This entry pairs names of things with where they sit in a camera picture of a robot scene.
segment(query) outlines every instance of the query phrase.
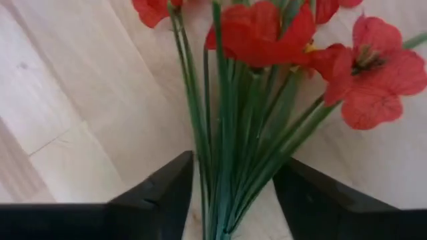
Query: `red flower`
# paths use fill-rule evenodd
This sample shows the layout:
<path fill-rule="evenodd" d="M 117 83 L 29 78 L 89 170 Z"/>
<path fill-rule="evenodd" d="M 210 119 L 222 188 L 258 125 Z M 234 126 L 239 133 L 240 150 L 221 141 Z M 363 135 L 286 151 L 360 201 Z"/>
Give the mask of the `red flower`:
<path fill-rule="evenodd" d="M 423 58 L 403 49 L 399 30 L 376 17 L 357 20 L 353 42 L 353 49 L 334 44 L 312 53 L 311 66 L 328 82 L 326 105 L 343 100 L 344 121 L 354 129 L 396 120 L 403 112 L 399 96 L 427 86 Z"/>
<path fill-rule="evenodd" d="M 363 0 L 317 0 L 316 1 L 316 23 L 327 23 L 341 7 L 355 7 Z"/>
<path fill-rule="evenodd" d="M 171 0 L 176 7 L 182 5 L 182 0 Z M 154 28 L 162 19 L 169 17 L 167 0 L 132 0 L 133 7 L 139 13 L 141 21 L 147 27 Z"/>
<path fill-rule="evenodd" d="M 226 56 L 252 67 L 307 63 L 304 47 L 315 30 L 314 18 L 307 4 L 302 6 L 281 39 L 280 12 L 270 1 L 260 1 L 251 7 L 233 5 L 221 15 L 222 44 Z M 213 27 L 207 34 L 206 47 L 216 49 Z"/>

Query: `flower petal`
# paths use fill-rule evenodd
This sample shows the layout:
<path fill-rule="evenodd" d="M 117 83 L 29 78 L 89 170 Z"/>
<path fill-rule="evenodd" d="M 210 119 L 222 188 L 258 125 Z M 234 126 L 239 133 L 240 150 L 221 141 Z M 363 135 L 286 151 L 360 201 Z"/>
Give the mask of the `flower petal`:
<path fill-rule="evenodd" d="M 402 48 L 402 35 L 395 26 L 380 18 L 361 15 L 353 27 L 353 44 L 356 55 L 364 46 L 385 54 Z"/>
<path fill-rule="evenodd" d="M 310 6 L 304 3 L 284 36 L 279 40 L 278 45 L 283 45 L 284 49 L 288 51 L 302 52 L 307 43 L 312 40 L 315 32 L 316 25 L 314 24 L 312 11 Z"/>
<path fill-rule="evenodd" d="M 353 86 L 353 77 L 345 75 L 329 82 L 324 95 L 325 105 L 332 106 L 342 100 L 350 92 Z"/>
<path fill-rule="evenodd" d="M 250 9 L 243 4 L 228 7 L 221 13 L 221 30 L 223 45 L 230 42 L 241 41 L 247 37 L 247 29 L 250 28 Z M 207 33 L 205 46 L 208 49 L 216 49 L 215 29 L 212 26 Z"/>
<path fill-rule="evenodd" d="M 276 41 L 280 30 L 279 9 L 268 0 L 259 1 L 250 8 L 255 38 Z"/>
<path fill-rule="evenodd" d="M 338 11 L 340 5 L 338 0 L 317 0 L 316 2 L 316 23 L 327 23 Z"/>
<path fill-rule="evenodd" d="M 353 129 L 372 129 L 402 114 L 403 107 L 397 95 L 375 88 L 352 91 L 342 105 L 342 117 Z"/>
<path fill-rule="evenodd" d="M 279 63 L 307 65 L 310 58 L 303 51 L 294 51 L 286 45 L 279 45 L 264 39 L 248 39 L 240 43 L 237 59 L 252 67 L 267 67 Z"/>
<path fill-rule="evenodd" d="M 310 56 L 310 67 L 316 69 L 326 81 L 350 76 L 352 73 L 352 50 L 341 43 L 333 44 L 325 50 L 313 51 Z"/>
<path fill-rule="evenodd" d="M 172 2 L 172 4 L 173 4 L 173 6 L 175 6 L 175 7 L 181 7 L 182 6 L 182 3 L 183 3 L 183 0 L 171 0 L 171 2 Z"/>
<path fill-rule="evenodd" d="M 396 51 L 379 69 L 360 76 L 365 86 L 387 89 L 397 95 L 414 95 L 427 87 L 425 61 L 411 50 Z"/>
<path fill-rule="evenodd" d="M 341 7 L 355 7 L 361 4 L 363 0 L 338 0 Z"/>
<path fill-rule="evenodd" d="M 154 28 L 162 19 L 169 16 L 165 0 L 132 0 L 139 18 L 147 27 Z"/>

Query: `flower stem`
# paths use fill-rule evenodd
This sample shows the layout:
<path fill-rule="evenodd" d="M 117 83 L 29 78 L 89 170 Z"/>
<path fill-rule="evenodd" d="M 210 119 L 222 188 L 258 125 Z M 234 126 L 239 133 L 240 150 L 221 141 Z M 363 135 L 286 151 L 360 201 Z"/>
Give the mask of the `flower stem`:
<path fill-rule="evenodd" d="M 313 18 L 316 19 L 316 0 L 310 0 L 310 7 L 312 8 Z"/>
<path fill-rule="evenodd" d="M 291 25 L 295 16 L 300 12 L 300 8 L 305 1 L 303 0 L 293 0 L 289 1 L 284 9 L 283 19 L 282 19 L 282 34 L 286 32 L 286 29 Z"/>
<path fill-rule="evenodd" d="M 282 134 L 278 134 L 276 139 L 272 141 L 271 147 L 267 149 L 266 153 L 259 156 L 260 160 L 258 161 L 258 164 L 255 165 L 255 167 L 252 169 L 252 172 L 249 174 L 250 177 L 242 191 L 246 191 L 248 188 L 250 188 L 251 184 L 256 180 L 259 172 L 262 171 L 264 165 L 269 161 L 269 159 L 271 159 L 271 157 L 273 157 L 274 154 L 279 151 L 284 144 L 286 144 L 290 137 L 293 136 L 294 133 L 305 123 L 307 118 L 313 114 L 313 112 L 322 104 L 322 102 L 323 95 L 318 97 L 313 102 L 313 104 L 291 126 L 286 128 L 286 130 Z"/>
<path fill-rule="evenodd" d="M 195 139 L 195 145 L 197 149 L 197 156 L 199 160 L 199 174 L 200 174 L 200 185 L 201 185 L 201 213 L 202 213 L 202 225 L 203 231 L 206 231 L 206 197 L 209 195 L 209 168 L 207 168 L 206 163 L 210 158 L 209 149 L 206 147 L 206 136 L 203 133 L 203 124 L 202 115 L 200 109 L 200 98 L 198 95 L 197 80 L 195 79 L 195 70 L 192 59 L 191 51 L 189 50 L 189 44 L 187 36 L 185 34 L 185 27 L 183 26 L 183 21 L 180 15 L 180 12 L 169 1 L 167 4 L 169 14 L 171 16 L 172 26 L 173 26 L 173 36 L 175 37 L 175 43 L 178 50 L 179 62 L 181 63 L 181 70 L 183 74 L 183 79 L 185 83 L 185 90 L 187 93 L 187 104 L 189 107 L 191 124 L 193 126 L 193 135 Z M 180 23 L 180 29 L 177 26 L 177 19 Z M 182 30 L 182 37 L 184 44 L 181 42 L 181 37 L 179 36 L 180 30 Z"/>
<path fill-rule="evenodd" d="M 296 152 L 296 150 L 305 142 L 305 140 L 316 130 L 316 128 L 323 122 L 323 120 L 340 104 L 336 103 L 331 107 L 321 107 L 315 113 L 309 114 L 307 116 L 311 117 L 306 119 L 306 123 L 302 126 L 301 130 L 288 144 L 288 146 L 283 150 L 279 151 L 271 158 L 271 161 L 267 162 L 267 165 L 264 166 L 263 171 L 257 174 L 256 181 L 251 184 L 251 188 L 248 190 L 248 194 L 244 199 L 244 204 L 238 212 L 236 218 L 236 224 L 234 227 L 237 227 L 240 224 L 245 213 L 248 211 L 251 204 L 255 201 L 256 197 L 260 194 L 261 190 L 268 183 L 268 181 L 274 176 L 280 169 L 280 167 L 286 162 L 289 161 L 291 156 Z"/>
<path fill-rule="evenodd" d="M 427 32 L 420 33 L 417 36 L 405 41 L 403 43 L 403 48 L 413 49 L 419 46 L 420 44 L 424 43 L 425 41 L 427 41 Z"/>
<path fill-rule="evenodd" d="M 211 203 L 212 206 L 218 208 L 212 215 L 213 221 L 209 223 L 211 227 L 211 237 L 213 239 L 220 239 L 225 233 L 226 223 L 228 222 L 231 201 L 231 172 L 234 157 L 234 104 L 235 96 L 232 95 L 233 83 L 228 78 L 227 61 L 224 55 L 222 46 L 222 32 L 221 32 L 221 5 L 218 1 L 212 2 L 212 15 L 213 25 L 216 34 L 217 43 L 217 63 L 218 63 L 218 75 L 220 79 L 220 119 L 222 121 L 222 128 L 218 131 L 222 132 L 222 154 L 219 160 L 218 168 L 218 181 L 219 185 L 216 188 L 216 198 Z"/>
<path fill-rule="evenodd" d="M 210 84 L 209 84 L 209 55 L 207 49 L 203 48 L 203 80 L 205 89 L 205 120 L 206 120 L 206 133 L 207 133 L 207 144 L 209 145 L 209 151 L 212 152 L 212 133 L 211 133 L 211 107 L 210 107 Z"/>

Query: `light wood floor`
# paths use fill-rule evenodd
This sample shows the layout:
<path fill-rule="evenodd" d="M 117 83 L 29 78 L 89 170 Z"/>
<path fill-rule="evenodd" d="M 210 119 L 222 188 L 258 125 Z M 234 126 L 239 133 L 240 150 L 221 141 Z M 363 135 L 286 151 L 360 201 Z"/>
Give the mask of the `light wood floor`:
<path fill-rule="evenodd" d="M 320 27 L 316 43 L 350 45 L 363 10 L 405 38 L 427 31 L 426 0 L 365 0 Z M 209 6 L 185 11 L 200 59 Z M 130 0 L 0 0 L 0 202 L 108 201 L 192 148 L 170 29 L 143 26 Z M 417 51 L 427 58 L 427 46 Z M 303 84 L 299 109 L 324 90 Z M 427 92 L 405 98 L 402 119 L 369 132 L 337 111 L 296 157 L 397 207 L 427 207 L 426 103 Z M 197 184 L 188 240 L 200 239 Z M 271 185 L 236 237 L 290 239 Z"/>

